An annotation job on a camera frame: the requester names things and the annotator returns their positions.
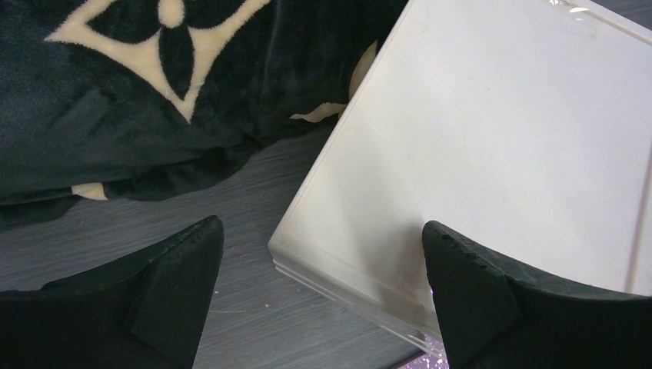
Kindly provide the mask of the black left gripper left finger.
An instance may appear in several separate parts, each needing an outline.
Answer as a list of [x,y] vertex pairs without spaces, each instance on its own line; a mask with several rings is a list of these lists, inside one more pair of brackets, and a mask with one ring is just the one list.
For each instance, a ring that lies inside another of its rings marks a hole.
[[1,294],[3,368],[190,368],[223,255],[207,217],[38,290]]

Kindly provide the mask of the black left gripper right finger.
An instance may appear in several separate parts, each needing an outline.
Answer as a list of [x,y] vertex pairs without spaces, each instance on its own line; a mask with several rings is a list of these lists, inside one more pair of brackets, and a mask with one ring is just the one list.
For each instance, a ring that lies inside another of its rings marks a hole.
[[651,299],[568,280],[438,221],[422,231],[452,368],[649,368]]

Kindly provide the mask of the white pink drawer organizer box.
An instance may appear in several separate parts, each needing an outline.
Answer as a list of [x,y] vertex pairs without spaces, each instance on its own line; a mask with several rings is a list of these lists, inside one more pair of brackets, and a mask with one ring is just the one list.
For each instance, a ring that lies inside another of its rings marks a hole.
[[651,31],[592,1],[410,1],[269,241],[443,356],[421,231],[651,293]]

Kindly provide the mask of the holographic eyeshadow palette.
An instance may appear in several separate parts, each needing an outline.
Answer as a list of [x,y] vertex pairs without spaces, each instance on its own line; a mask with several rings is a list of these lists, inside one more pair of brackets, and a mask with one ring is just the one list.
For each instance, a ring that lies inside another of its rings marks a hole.
[[448,369],[449,364],[444,354],[420,354],[402,364],[399,369]]

